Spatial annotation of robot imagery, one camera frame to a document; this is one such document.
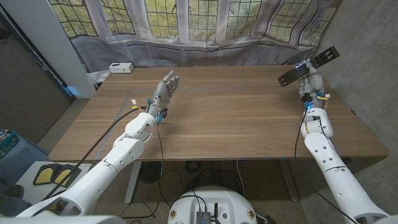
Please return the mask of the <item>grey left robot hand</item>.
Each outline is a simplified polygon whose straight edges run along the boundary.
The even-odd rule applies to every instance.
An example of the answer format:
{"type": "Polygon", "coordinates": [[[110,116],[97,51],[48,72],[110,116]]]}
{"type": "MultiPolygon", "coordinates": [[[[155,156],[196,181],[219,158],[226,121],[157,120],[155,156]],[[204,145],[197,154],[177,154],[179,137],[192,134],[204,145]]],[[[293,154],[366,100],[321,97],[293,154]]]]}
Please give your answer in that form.
{"type": "Polygon", "coordinates": [[[174,76],[174,71],[171,70],[156,86],[154,94],[148,107],[146,108],[146,113],[152,115],[153,117],[162,118],[167,117],[167,107],[170,100],[178,88],[179,76],[174,76]]]}

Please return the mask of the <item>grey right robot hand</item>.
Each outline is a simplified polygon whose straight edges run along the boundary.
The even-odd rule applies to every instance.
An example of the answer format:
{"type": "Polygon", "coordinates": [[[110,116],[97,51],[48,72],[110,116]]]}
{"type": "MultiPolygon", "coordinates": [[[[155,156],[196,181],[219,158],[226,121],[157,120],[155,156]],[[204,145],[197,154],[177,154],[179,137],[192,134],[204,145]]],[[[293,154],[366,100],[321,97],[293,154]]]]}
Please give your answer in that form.
{"type": "Polygon", "coordinates": [[[293,74],[299,82],[298,93],[305,109],[323,108],[323,100],[320,99],[325,95],[323,78],[311,60],[307,59],[296,65],[293,74]]]}

